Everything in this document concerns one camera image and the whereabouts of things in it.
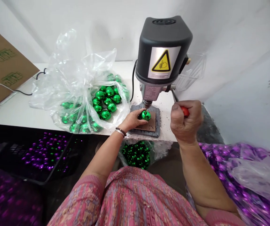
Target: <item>woman's left hand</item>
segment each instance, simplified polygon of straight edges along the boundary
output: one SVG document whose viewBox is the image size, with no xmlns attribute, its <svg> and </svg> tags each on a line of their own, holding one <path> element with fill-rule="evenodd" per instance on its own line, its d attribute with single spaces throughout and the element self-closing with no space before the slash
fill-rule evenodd
<svg viewBox="0 0 270 226">
<path fill-rule="evenodd" d="M 127 133 L 130 129 L 134 129 L 137 126 L 147 124 L 148 121 L 143 120 L 143 119 L 141 120 L 138 119 L 138 115 L 140 115 L 144 110 L 146 110 L 146 108 L 141 108 L 141 109 L 130 112 L 126 116 L 122 124 L 120 124 L 118 127 L 122 129 L 125 133 Z"/>
</svg>

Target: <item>sleeve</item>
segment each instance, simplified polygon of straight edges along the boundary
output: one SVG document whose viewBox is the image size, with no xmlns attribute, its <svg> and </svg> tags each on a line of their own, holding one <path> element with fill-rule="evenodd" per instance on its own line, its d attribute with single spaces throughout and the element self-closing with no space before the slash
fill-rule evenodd
<svg viewBox="0 0 270 226">
<path fill-rule="evenodd" d="M 246 226 L 244 221 L 233 213 L 224 210 L 210 210 L 205 218 L 209 226 Z"/>
<path fill-rule="evenodd" d="M 94 225 L 100 214 L 103 190 L 98 177 L 87 175 L 81 178 L 48 225 Z"/>
</svg>

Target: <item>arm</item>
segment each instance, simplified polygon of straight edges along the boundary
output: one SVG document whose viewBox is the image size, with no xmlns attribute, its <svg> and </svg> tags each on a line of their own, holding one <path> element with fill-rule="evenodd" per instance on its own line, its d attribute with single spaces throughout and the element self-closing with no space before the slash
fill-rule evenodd
<svg viewBox="0 0 270 226">
<path fill-rule="evenodd" d="M 180 106 L 188 108 L 188 118 L 184 118 Z M 173 105 L 170 126 L 180 146 L 183 174 L 189 192 L 197 212 L 203 219 L 212 209 L 228 211 L 239 216 L 236 205 L 229 198 L 198 145 L 196 136 L 202 121 L 200 101 L 181 101 Z"/>
<path fill-rule="evenodd" d="M 138 120 L 144 108 L 131 112 L 118 127 L 128 132 L 148 121 Z M 113 168 L 123 136 L 113 132 L 97 151 L 71 193 L 57 209 L 48 225 L 95 225 L 105 185 Z"/>
<path fill-rule="evenodd" d="M 144 110 L 146 109 L 142 108 L 136 111 L 132 111 L 127 115 L 125 120 L 118 127 L 126 133 L 130 129 L 133 129 L 139 125 L 147 124 L 148 121 L 137 119 L 138 115 Z M 120 145 L 122 144 L 122 140 L 123 136 L 119 132 L 114 131 L 98 149 L 97 153 L 81 175 L 80 179 L 86 175 L 95 175 L 100 179 L 104 188 L 108 176 L 110 175 L 110 172 L 113 168 Z"/>
</svg>

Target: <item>drill press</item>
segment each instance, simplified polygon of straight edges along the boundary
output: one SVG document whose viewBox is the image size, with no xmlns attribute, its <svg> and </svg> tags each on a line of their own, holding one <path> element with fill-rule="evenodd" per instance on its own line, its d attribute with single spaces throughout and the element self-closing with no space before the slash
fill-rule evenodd
<svg viewBox="0 0 270 226">
<path fill-rule="evenodd" d="M 160 110 L 152 106 L 152 102 L 162 91 L 175 89 L 173 82 L 190 62 L 187 51 L 191 42 L 192 33 L 180 16 L 166 19 L 148 17 L 145 20 L 134 66 L 143 100 L 141 104 L 133 105 L 131 111 L 147 108 L 149 112 L 155 112 L 156 128 L 155 132 L 135 128 L 131 133 L 160 136 Z"/>
</svg>

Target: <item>bracelet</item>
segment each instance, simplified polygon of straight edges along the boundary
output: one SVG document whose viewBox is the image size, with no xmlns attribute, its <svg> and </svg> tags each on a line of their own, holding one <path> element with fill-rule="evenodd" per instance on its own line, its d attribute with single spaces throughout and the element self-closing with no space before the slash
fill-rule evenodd
<svg viewBox="0 0 270 226">
<path fill-rule="evenodd" d="M 125 135 L 120 130 L 116 129 L 115 131 L 119 132 L 123 136 L 123 138 L 125 138 Z"/>
<path fill-rule="evenodd" d="M 120 129 L 120 128 L 118 128 L 118 127 L 116 127 L 115 129 L 116 129 L 116 130 L 119 130 L 120 132 L 122 132 L 122 134 L 123 134 L 124 136 L 127 135 L 122 129 Z"/>
</svg>

